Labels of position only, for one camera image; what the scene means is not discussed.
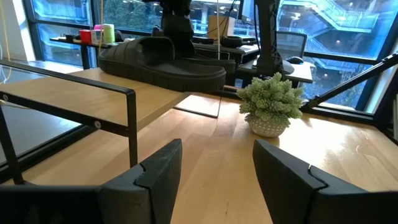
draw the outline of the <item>black cable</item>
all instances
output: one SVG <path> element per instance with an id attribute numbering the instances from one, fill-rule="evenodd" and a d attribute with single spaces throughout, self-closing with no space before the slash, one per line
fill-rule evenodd
<path id="1" fill-rule="evenodd" d="M 220 26 L 224 23 L 225 19 L 226 19 L 227 17 L 229 17 L 229 15 L 231 14 L 232 10 L 234 9 L 234 5 L 235 5 L 236 1 L 237 1 L 237 0 L 233 0 L 233 2 L 232 2 L 232 4 L 231 4 L 231 8 L 230 8 L 229 11 L 228 11 L 228 15 L 227 15 L 226 17 L 224 17 L 224 19 L 221 21 Z M 211 31 L 208 31 L 208 32 L 205 33 L 205 34 L 199 34 L 199 35 L 207 35 L 207 34 L 209 34 L 210 32 L 213 32 L 214 30 L 217 30 L 217 28 L 214 28 L 214 29 L 212 29 Z"/>
<path id="2" fill-rule="evenodd" d="M 256 40 L 257 40 L 257 46 L 259 47 L 259 52 L 261 55 L 261 48 L 260 48 L 260 42 L 259 42 L 259 35 L 257 33 L 257 13 L 256 13 L 256 2 L 254 2 L 254 33 L 256 33 Z"/>

